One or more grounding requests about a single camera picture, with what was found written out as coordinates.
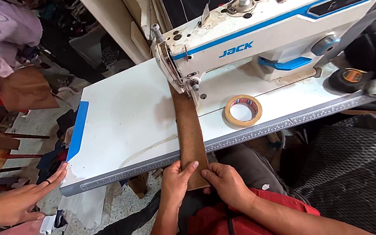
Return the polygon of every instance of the red shirt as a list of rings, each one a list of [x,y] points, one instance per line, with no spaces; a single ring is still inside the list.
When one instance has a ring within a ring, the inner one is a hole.
[[[304,202],[282,194],[250,189],[254,194],[263,199],[287,206],[291,209],[320,216],[316,208]],[[240,213],[231,206],[220,202],[216,206],[208,206],[197,211],[195,216],[188,219],[188,234],[195,235],[228,235],[229,226],[232,226],[234,234],[271,235],[272,233],[260,226],[248,216]]]

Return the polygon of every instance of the white paper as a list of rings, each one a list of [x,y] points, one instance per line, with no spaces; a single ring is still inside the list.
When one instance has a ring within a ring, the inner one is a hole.
[[[58,209],[72,212],[86,228],[96,227],[101,224],[106,191],[107,186],[102,186],[73,196],[62,196]]]

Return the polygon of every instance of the brown fabric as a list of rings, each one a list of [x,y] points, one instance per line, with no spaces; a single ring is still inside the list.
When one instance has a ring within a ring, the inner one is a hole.
[[[179,94],[171,85],[169,89],[175,107],[182,169],[195,160],[199,162],[198,168],[188,181],[187,190],[210,186],[201,176],[201,171],[208,169],[208,160],[195,103],[187,99],[185,93]]]
[[[0,78],[0,98],[8,111],[59,108],[49,83],[37,69],[31,67]]]
[[[148,177],[149,172],[146,172],[129,179],[129,186],[133,190],[133,192],[139,197],[139,199],[142,199],[148,192],[148,187],[146,186]]]

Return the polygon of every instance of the person's right hand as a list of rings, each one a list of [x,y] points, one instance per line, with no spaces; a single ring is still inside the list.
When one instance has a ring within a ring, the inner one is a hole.
[[[217,190],[221,199],[233,208],[245,213],[256,195],[244,184],[237,171],[220,163],[211,163],[210,170],[202,170],[201,175]]]

